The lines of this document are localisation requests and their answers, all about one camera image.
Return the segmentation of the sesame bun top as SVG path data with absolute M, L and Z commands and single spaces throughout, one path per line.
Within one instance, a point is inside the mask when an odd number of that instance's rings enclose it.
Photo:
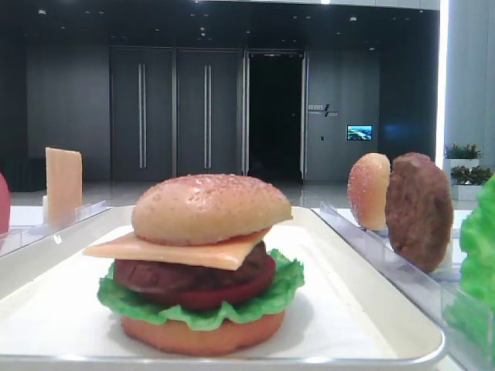
M 281 190 L 260 179 L 198 174 L 168 179 L 143 193 L 131 224 L 153 243 L 199 246 L 265 230 L 292 218 Z

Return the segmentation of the red tomato slice on burger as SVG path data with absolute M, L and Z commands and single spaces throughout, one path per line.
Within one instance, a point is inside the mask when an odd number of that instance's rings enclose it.
M 220 307 L 223 302 L 237 305 L 258 297 L 273 282 L 275 270 L 274 259 L 266 255 L 262 272 L 243 284 L 207 291 L 183 291 L 171 294 L 138 293 L 138 295 L 165 306 L 182 305 L 185 309 L 206 311 Z

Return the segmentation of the upright brown meat patty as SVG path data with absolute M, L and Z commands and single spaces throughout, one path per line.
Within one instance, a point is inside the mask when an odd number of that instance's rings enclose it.
M 385 217 L 395 253 L 426 274 L 438 268 L 451 237 L 453 206 L 446 174 L 427 155 L 394 159 Z

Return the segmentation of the green lettuce leaf on burger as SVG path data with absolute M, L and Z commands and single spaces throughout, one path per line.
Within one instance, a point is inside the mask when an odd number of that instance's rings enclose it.
M 304 265 L 299 260 L 289 260 L 279 250 L 270 250 L 268 255 L 275 261 L 275 277 L 268 288 L 257 297 L 233 305 L 223 301 L 213 309 L 187 309 L 183 305 L 167 306 L 152 299 L 140 297 L 114 280 L 115 264 L 99 279 L 97 299 L 105 307 L 121 317 L 162 325 L 178 321 L 193 331 L 213 331 L 226 320 L 245 324 L 264 315 L 275 315 L 284 311 L 294 300 L 296 290 L 305 284 Z

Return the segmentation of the upright orange cheese slice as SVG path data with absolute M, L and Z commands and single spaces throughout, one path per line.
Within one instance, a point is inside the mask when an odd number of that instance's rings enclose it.
M 82 156 L 78 151 L 45 148 L 47 221 L 62 227 L 76 219 L 82 206 Z

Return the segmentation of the upright red tomato slice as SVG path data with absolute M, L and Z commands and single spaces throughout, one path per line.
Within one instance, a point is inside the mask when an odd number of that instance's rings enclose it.
M 0 234 L 9 231 L 11 197 L 7 182 L 0 174 Z

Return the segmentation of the upright green lettuce leaf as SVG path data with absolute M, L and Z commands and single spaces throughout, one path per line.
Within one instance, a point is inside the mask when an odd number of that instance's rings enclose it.
M 494 350 L 494 181 L 462 221 L 459 244 L 466 253 L 460 269 L 465 294 L 445 310 L 445 319 L 483 351 Z

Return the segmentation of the upright bun half right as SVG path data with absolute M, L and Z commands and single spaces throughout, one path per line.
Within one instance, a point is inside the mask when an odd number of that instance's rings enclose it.
M 386 227 L 385 205 L 391 164 L 386 155 L 371 152 L 359 158 L 350 170 L 347 197 L 350 211 L 368 230 Z

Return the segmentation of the brown patty on burger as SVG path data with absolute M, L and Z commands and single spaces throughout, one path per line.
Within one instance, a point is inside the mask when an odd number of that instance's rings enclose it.
M 269 254 L 258 243 L 235 271 L 147 260 L 116 260 L 113 279 L 132 291 L 170 294 L 230 288 L 253 281 L 268 268 Z

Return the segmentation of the white metal tray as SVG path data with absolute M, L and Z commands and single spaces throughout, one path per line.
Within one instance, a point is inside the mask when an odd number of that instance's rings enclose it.
M 305 285 L 267 342 L 214 359 L 155 351 L 127 337 L 96 297 L 110 261 L 82 250 L 130 231 L 116 207 L 1 256 L 3 370 L 433 370 L 443 330 L 314 211 L 265 237 L 304 265 Z

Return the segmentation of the bottom bun on burger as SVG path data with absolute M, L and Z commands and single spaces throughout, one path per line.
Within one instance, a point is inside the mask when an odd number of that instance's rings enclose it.
M 180 321 L 153 325 L 129 317 L 121 319 L 121 326 L 126 335 L 163 352 L 221 356 L 268 340 L 279 330 L 284 317 L 282 311 L 244 324 L 225 321 L 211 331 L 195 331 Z

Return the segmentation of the small wall screen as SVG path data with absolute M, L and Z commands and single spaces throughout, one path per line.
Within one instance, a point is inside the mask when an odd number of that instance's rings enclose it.
M 348 125 L 346 127 L 346 139 L 348 141 L 371 141 L 372 138 L 372 125 Z

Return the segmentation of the left long clear rail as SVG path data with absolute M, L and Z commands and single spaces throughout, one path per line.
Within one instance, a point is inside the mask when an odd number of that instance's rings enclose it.
M 85 204 L 77 208 L 75 217 L 62 226 L 51 226 L 47 222 L 47 207 L 12 206 L 9 231 L 1 234 L 1 256 L 13 253 L 31 243 L 58 234 L 62 229 L 96 216 L 109 209 L 107 202 Z

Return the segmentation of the long clear rail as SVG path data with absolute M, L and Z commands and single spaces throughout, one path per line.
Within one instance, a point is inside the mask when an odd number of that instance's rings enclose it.
M 425 274 L 397 255 L 387 231 L 357 226 L 347 209 L 321 203 L 315 209 L 326 224 L 396 288 L 440 325 L 448 339 L 449 354 L 464 370 L 494 369 L 494 312 L 460 287 L 460 268 L 466 254 L 459 247 L 459 228 L 469 215 L 456 210 L 454 229 L 445 261 L 438 271 Z
M 51 226 L 47 222 L 47 207 L 12 206 L 9 231 L 1 234 L 1 256 L 13 253 L 31 243 L 58 234 L 62 229 L 96 216 L 109 209 L 107 202 L 85 204 L 77 208 L 75 217 L 62 226 Z

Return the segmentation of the right long clear rail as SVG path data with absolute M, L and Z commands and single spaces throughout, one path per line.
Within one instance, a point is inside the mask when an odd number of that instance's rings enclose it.
M 459 247 L 459 228 L 469 215 L 456 210 L 454 229 L 445 261 L 438 271 L 425 274 L 397 255 L 387 231 L 357 226 L 347 209 L 321 203 L 315 209 L 326 224 L 396 288 L 440 325 L 448 339 L 449 354 L 464 370 L 494 369 L 494 312 L 460 287 L 460 268 L 466 254 Z

